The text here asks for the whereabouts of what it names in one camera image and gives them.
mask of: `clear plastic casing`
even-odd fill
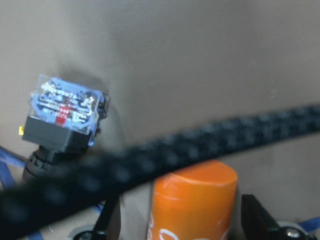
[[[94,137],[100,119],[99,107],[106,106],[108,100],[109,96],[99,90],[40,75],[30,94],[29,117],[85,135],[91,132]]]

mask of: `blue strap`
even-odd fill
[[[11,158],[10,155],[4,157],[4,151],[0,149],[0,159],[6,159],[10,161],[14,158]],[[10,189],[16,185],[16,182],[11,175],[8,165],[3,161],[0,161],[0,180],[5,190]],[[29,234],[28,238],[30,240],[44,240],[39,230]]]
[[[0,161],[16,167],[24,168],[26,163],[0,146]]]
[[[300,222],[299,225],[308,233],[320,229],[320,217],[315,217],[307,221]]]

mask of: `orange cylinder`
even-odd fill
[[[237,173],[209,160],[155,180],[147,240],[226,240]]]

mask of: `blurry black cord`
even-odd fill
[[[1,192],[1,239],[22,237],[174,170],[319,130],[320,105],[312,105],[208,123],[117,152],[86,156],[78,165]]]

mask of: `yellow tab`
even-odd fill
[[[23,135],[24,135],[24,132],[25,132],[24,126],[20,126],[20,127],[19,127],[19,135],[20,135],[20,136],[23,136]]]

